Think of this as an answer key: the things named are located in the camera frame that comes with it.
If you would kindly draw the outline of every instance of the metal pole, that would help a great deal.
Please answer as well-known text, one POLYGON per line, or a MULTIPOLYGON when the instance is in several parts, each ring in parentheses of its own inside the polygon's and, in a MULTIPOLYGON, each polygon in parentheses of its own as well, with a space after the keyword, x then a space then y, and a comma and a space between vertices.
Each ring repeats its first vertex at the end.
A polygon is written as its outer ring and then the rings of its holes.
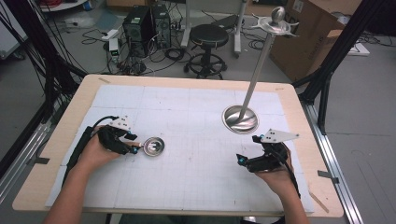
POLYGON ((262 47, 262 52, 260 54, 260 58, 257 61, 256 68, 254 69, 253 77, 250 80, 250 85, 247 89, 247 96, 245 97, 244 104, 242 105, 241 112, 239 114, 239 118, 236 121, 241 120, 247 111, 248 103, 250 102, 251 95, 254 92, 254 88, 256 87, 257 80, 259 79, 259 74, 262 72, 262 66, 264 65, 265 59, 270 52, 271 44, 274 40, 274 35, 267 33, 267 37, 265 38, 264 46, 262 47))

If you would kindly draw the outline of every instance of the forearm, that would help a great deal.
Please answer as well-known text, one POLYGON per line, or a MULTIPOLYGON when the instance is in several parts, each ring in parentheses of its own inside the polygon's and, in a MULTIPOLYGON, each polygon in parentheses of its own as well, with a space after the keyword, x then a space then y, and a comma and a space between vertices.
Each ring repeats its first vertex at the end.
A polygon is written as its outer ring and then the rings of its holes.
POLYGON ((44 223, 79 223, 89 173, 73 168, 44 223))
POLYGON ((282 202, 283 209, 285 211, 286 224, 309 223, 308 217, 306 216, 303 208, 303 204, 301 203, 297 193, 293 192, 290 194, 279 195, 279 199, 282 202))

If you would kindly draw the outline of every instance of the black stool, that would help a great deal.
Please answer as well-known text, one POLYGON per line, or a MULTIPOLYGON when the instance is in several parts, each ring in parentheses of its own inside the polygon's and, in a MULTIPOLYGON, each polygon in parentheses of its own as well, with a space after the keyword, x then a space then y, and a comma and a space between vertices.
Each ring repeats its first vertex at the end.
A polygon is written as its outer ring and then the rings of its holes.
POLYGON ((190 40, 196 45, 193 49, 199 46, 205 53, 191 57, 184 66, 184 72, 191 70, 197 74, 197 78, 218 75, 220 79, 223 79, 221 71, 227 70, 227 65, 218 55, 212 54, 211 50, 222 47, 228 42, 227 32, 217 25, 198 25, 191 29, 190 40), (193 62, 196 58, 201 58, 201 60, 193 62))

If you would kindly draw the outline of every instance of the computer tower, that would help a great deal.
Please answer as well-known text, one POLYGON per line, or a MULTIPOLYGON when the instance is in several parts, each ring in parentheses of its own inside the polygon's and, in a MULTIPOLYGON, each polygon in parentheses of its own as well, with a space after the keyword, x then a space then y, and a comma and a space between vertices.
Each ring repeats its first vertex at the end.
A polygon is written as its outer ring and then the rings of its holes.
POLYGON ((154 37, 151 11, 148 6, 133 6, 122 24, 127 38, 134 42, 149 41, 154 37))
POLYGON ((151 7, 154 21, 154 31, 158 49, 171 47, 171 19, 165 4, 156 4, 151 7))
POLYGON ((129 44, 129 53, 132 57, 146 58, 149 56, 149 45, 148 42, 144 41, 131 41, 129 44))

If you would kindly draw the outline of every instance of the stand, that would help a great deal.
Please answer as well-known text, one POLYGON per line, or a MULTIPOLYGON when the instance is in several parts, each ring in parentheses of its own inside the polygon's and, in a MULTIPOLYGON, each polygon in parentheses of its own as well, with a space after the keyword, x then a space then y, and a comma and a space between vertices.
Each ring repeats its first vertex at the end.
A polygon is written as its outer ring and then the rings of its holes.
POLYGON ((252 28, 262 28, 267 32, 267 37, 265 39, 264 46, 262 47, 260 58, 257 61, 253 77, 250 81, 244 104, 242 106, 229 106, 222 114, 224 125, 234 133, 253 133, 259 127, 259 119, 256 113, 248 108, 248 103, 251 95, 253 94, 254 88, 256 87, 259 74, 262 72, 262 65, 269 54, 275 35, 292 35, 290 33, 290 26, 295 24, 289 24, 283 21, 285 13, 286 12, 283 7, 276 7, 271 14, 271 18, 257 17, 257 25, 252 26, 252 28))

